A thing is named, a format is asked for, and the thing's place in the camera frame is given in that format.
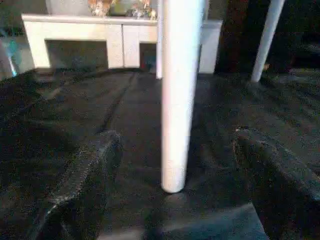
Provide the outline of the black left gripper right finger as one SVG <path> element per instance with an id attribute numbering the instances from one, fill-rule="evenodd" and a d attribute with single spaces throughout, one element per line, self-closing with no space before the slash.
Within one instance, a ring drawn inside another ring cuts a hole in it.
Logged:
<path id="1" fill-rule="evenodd" d="M 237 128 L 233 152 L 272 240 L 320 238 L 320 178 L 292 151 L 254 129 Z"/>

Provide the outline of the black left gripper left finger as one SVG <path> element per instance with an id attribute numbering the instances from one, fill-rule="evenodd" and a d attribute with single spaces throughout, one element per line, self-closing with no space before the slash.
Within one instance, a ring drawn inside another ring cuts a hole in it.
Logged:
<path id="1" fill-rule="evenodd" d="M 85 141 L 44 198 L 27 231 L 29 240 L 95 240 L 115 187 L 123 156 L 116 131 Z"/>

